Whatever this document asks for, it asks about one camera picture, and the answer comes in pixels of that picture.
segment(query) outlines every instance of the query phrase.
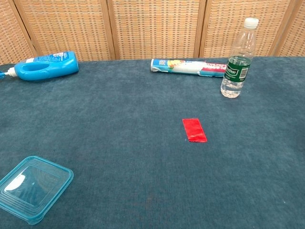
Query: plastic container lid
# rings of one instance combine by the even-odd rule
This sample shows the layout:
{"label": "plastic container lid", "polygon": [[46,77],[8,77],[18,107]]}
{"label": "plastic container lid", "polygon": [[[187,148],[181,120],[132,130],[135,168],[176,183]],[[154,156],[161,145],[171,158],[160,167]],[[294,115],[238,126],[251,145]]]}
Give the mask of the plastic container lid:
{"label": "plastic container lid", "polygon": [[68,168],[29,156],[0,181],[0,208],[31,225],[39,223],[73,176]]}
{"label": "plastic container lid", "polygon": [[248,29],[255,29],[258,25],[257,18],[246,18],[244,20],[244,27]]}

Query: red packet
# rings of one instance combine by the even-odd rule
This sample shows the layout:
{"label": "red packet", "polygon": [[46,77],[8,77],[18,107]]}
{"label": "red packet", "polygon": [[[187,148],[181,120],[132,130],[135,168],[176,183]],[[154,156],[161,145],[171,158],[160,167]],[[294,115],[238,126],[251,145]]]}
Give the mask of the red packet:
{"label": "red packet", "polygon": [[189,139],[190,142],[208,141],[198,118],[186,118],[183,119],[182,121],[186,131],[187,138]]}

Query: wicker screen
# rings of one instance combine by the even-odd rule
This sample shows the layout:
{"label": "wicker screen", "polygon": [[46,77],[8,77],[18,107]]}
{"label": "wicker screen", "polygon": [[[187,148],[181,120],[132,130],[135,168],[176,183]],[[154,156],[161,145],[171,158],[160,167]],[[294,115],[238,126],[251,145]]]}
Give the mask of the wicker screen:
{"label": "wicker screen", "polygon": [[290,0],[209,0],[203,29],[201,57],[228,57],[246,17],[256,17],[256,55],[266,56]]}
{"label": "wicker screen", "polygon": [[118,57],[193,57],[200,0],[112,0]]}
{"label": "wicker screen", "polygon": [[0,64],[33,56],[8,0],[0,0]]}
{"label": "wicker screen", "polygon": [[17,6],[42,54],[72,50],[80,61],[109,60],[111,31],[105,29],[102,1],[106,5],[106,0],[18,0]]}
{"label": "wicker screen", "polygon": [[285,38],[280,56],[305,56],[305,0]]}

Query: water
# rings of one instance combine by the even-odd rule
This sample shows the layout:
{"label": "water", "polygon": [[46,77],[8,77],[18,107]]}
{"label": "water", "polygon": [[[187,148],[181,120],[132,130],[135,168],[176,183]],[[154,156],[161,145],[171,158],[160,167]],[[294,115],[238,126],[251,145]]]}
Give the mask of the water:
{"label": "water", "polygon": [[[229,58],[229,62],[240,66],[247,66],[251,63],[251,59],[242,56],[232,56]],[[230,80],[227,80],[226,78],[223,78],[220,91],[225,97],[236,98],[237,96],[239,96],[243,85],[244,81],[232,82]]]}

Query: table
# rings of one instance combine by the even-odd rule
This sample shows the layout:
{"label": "table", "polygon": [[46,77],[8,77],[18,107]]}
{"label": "table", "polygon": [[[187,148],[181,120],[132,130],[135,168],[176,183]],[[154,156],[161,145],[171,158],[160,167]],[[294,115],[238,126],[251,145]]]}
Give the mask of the table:
{"label": "table", "polygon": [[[304,57],[254,58],[236,99],[221,78],[152,73],[150,60],[79,66],[0,81],[0,177],[31,155],[74,171],[36,229],[305,228]],[[189,142],[183,118],[208,142]]]}

